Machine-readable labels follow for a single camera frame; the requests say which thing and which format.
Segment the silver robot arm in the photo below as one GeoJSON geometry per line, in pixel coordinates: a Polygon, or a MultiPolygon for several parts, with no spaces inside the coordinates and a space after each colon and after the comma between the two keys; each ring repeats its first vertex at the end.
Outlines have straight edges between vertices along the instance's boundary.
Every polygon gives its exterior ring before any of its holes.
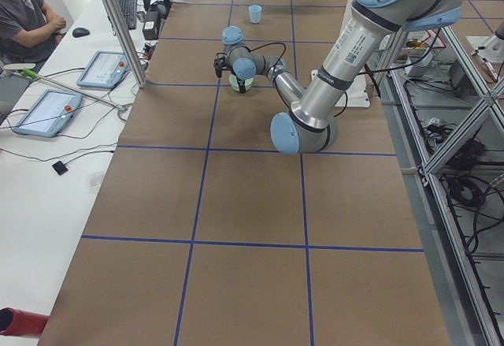
{"type": "Polygon", "coordinates": [[[308,87],[299,84],[281,58],[255,54],[240,28],[223,30],[224,53],[215,58],[217,76],[228,70],[243,82],[266,76],[287,104],[274,116],[270,136],[284,154],[317,152],[337,137],[332,111],[386,35],[452,25],[461,16],[462,0],[353,0],[350,18],[308,87]]]}

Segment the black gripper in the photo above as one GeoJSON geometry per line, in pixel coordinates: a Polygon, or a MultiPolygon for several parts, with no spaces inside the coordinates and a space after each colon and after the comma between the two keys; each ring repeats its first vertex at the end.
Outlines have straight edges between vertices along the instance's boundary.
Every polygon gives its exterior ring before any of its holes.
{"type": "Polygon", "coordinates": [[[239,79],[233,73],[230,74],[230,85],[232,86],[232,88],[238,88],[239,93],[241,94],[246,93],[246,81],[239,79]]]}

